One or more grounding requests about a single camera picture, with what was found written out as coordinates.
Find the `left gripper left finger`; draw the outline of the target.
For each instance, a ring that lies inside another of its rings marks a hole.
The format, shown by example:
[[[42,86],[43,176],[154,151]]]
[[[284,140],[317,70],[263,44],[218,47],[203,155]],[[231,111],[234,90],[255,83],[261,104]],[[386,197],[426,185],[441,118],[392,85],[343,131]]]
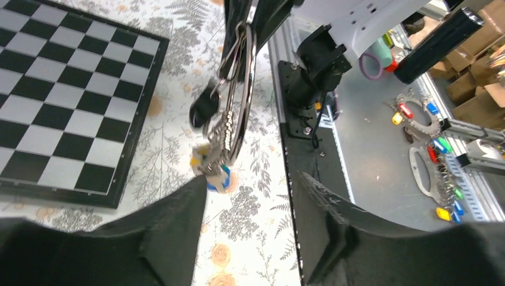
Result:
[[[93,231],[64,232],[1,219],[2,285],[190,285],[207,181]]]

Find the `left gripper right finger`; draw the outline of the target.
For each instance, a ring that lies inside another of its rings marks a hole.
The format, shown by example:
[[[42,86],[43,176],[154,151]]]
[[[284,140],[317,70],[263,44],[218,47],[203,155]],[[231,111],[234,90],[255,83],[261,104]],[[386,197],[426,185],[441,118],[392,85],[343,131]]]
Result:
[[[305,285],[503,285],[504,224],[429,232],[372,214],[307,173],[294,176]]]

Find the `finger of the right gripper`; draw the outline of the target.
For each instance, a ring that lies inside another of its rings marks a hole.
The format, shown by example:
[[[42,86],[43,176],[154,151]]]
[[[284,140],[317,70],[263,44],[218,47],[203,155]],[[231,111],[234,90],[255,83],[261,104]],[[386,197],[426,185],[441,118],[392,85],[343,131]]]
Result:
[[[236,42],[236,27],[240,21],[246,22],[251,5],[251,0],[225,0],[224,12],[225,12],[225,41],[223,44],[222,51],[222,63],[224,63],[226,57],[232,50],[233,44]],[[239,79],[238,81],[244,81],[245,76],[245,60],[241,60],[241,65],[239,68]],[[219,77],[226,77],[230,71],[232,63],[228,62],[223,67],[219,68]]]
[[[252,20],[257,42],[267,42],[290,15],[293,6],[291,0],[259,0]]]

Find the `keyring with coloured keys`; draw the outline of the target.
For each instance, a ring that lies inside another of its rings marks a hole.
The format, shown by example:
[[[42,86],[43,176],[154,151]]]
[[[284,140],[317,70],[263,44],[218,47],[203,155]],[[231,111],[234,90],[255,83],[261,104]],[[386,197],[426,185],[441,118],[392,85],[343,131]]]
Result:
[[[219,88],[220,104],[210,123],[205,125],[202,135],[206,144],[192,149],[190,165],[195,175],[203,175],[207,180],[207,189],[219,194],[226,193],[231,181],[230,167],[236,161],[247,130],[254,91],[257,38],[251,25],[241,21],[236,27],[236,42],[226,57],[226,63],[232,63]],[[241,60],[244,59],[244,81],[238,81]]]

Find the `key with black fob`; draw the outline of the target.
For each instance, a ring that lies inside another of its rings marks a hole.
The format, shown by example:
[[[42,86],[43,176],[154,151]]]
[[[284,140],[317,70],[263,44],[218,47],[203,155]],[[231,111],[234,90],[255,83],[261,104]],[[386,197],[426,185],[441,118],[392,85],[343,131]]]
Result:
[[[217,113],[220,104],[219,88],[225,83],[225,79],[210,80],[193,102],[189,110],[189,122],[194,129],[203,128]]]

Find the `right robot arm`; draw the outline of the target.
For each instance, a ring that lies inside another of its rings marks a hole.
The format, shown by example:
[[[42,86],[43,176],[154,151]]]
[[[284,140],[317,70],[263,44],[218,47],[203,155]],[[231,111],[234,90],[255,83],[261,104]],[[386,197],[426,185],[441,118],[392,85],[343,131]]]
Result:
[[[325,96],[388,29],[425,6],[425,1],[225,1],[226,36],[219,67],[222,82],[229,81],[233,94],[245,83],[237,128],[225,113],[212,138],[241,142],[250,113],[257,51],[273,36],[293,11],[325,17],[329,21],[305,39],[296,51],[303,65],[303,80]]]

